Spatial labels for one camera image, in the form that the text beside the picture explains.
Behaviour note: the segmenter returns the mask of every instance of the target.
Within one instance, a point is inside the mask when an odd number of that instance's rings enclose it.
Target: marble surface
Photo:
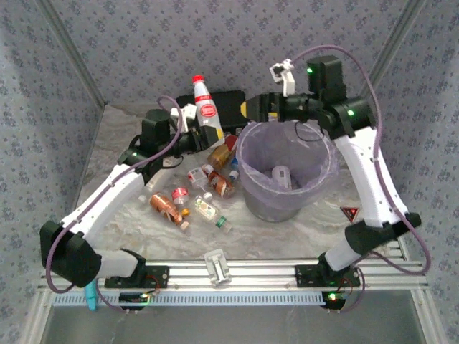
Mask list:
[[[119,155],[132,138],[140,133],[141,119],[150,105],[108,105],[95,141],[84,185],[81,204],[110,173]],[[174,169],[174,178],[166,186],[186,185],[186,172],[205,162],[208,151],[187,156]],[[344,161],[339,182],[324,197],[300,211],[293,219],[271,224],[253,216],[242,197],[241,186],[227,201],[214,197],[214,202],[231,221],[233,229],[224,234],[217,227],[190,216],[186,233],[167,222],[137,196],[117,212],[96,239],[98,249],[131,249],[147,259],[198,259],[205,252],[221,248],[229,259],[277,259],[317,257],[344,238],[349,225],[340,206],[360,206],[360,200]],[[148,195],[146,188],[143,194]]]

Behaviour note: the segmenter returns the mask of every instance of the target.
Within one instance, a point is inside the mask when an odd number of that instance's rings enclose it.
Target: metal frame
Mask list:
[[[400,251],[407,256],[404,242],[400,242]],[[406,269],[418,270],[422,262],[405,261],[403,258],[394,258],[394,262]],[[295,268],[297,264],[315,264],[316,259],[276,259],[276,260],[235,260],[228,261],[232,274],[230,283],[215,287],[209,280],[209,274],[204,260],[202,261],[152,261],[147,265],[168,265],[170,295],[185,295],[190,292],[228,293],[228,292],[289,292],[302,293],[305,290],[332,291],[334,288],[297,288]],[[411,290],[413,302],[417,311],[423,334],[427,343],[447,343],[445,332],[440,322],[437,309],[433,302],[427,278],[423,276],[408,276],[379,259],[368,258],[359,263],[365,279],[366,289],[372,290]],[[61,277],[54,276],[57,287],[65,287],[68,282]],[[100,290],[104,295],[119,295],[127,290],[106,289],[103,280],[99,281]],[[74,295],[82,295],[80,288],[75,288]],[[46,284],[44,275],[39,281],[39,291],[34,296],[32,306],[27,316],[21,344],[39,343],[47,324],[47,319],[56,294],[51,292]]]

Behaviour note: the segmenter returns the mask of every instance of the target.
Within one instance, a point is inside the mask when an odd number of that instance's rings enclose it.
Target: red bottle cap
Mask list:
[[[193,83],[198,82],[198,81],[204,81],[204,77],[200,74],[193,76]]]

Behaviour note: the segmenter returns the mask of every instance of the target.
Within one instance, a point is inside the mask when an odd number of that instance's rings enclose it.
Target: white clamp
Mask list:
[[[293,79],[291,72],[293,68],[292,61],[289,59],[285,59],[281,63],[276,63],[270,68],[274,82],[276,84],[283,82],[282,94],[284,97],[295,94],[295,79]]]
[[[196,105],[193,104],[186,104],[182,109],[181,109],[181,114],[182,114],[182,126],[181,126],[181,132],[182,133],[188,133],[188,123],[186,122],[187,119],[193,120],[196,117]],[[173,107],[171,109],[171,117],[175,120],[179,120],[179,111]]]

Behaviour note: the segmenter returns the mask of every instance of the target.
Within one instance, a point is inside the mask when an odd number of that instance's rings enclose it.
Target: wallpaper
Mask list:
[[[459,343],[458,73],[459,3],[428,1],[379,86],[383,151],[400,195],[421,214],[428,277],[451,343]]]
[[[100,111],[32,1],[0,3],[0,343],[34,294],[39,226],[72,205]]]
[[[405,0],[61,0],[53,1],[108,102],[150,102],[192,91],[251,97],[281,90],[269,66],[318,44],[340,44],[371,69]],[[307,78],[299,64],[298,89]],[[349,94],[360,91],[346,64]]]

